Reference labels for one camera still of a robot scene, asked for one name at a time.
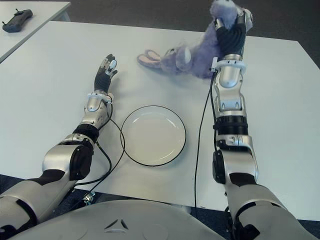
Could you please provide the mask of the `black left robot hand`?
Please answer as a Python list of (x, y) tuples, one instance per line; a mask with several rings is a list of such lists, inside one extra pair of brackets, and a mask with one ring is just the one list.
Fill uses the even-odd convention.
[(95, 79), (94, 79), (94, 90), (108, 93), (111, 80), (118, 73), (116, 70), (117, 60), (113, 54), (107, 55), (101, 62)]

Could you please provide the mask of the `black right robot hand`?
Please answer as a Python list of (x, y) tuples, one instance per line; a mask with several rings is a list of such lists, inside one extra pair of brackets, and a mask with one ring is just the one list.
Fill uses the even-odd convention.
[(220, 18), (214, 21), (216, 37), (222, 55), (237, 55), (243, 58), (248, 30), (253, 27), (253, 16), (248, 9), (241, 9), (237, 14), (234, 25), (227, 29)]

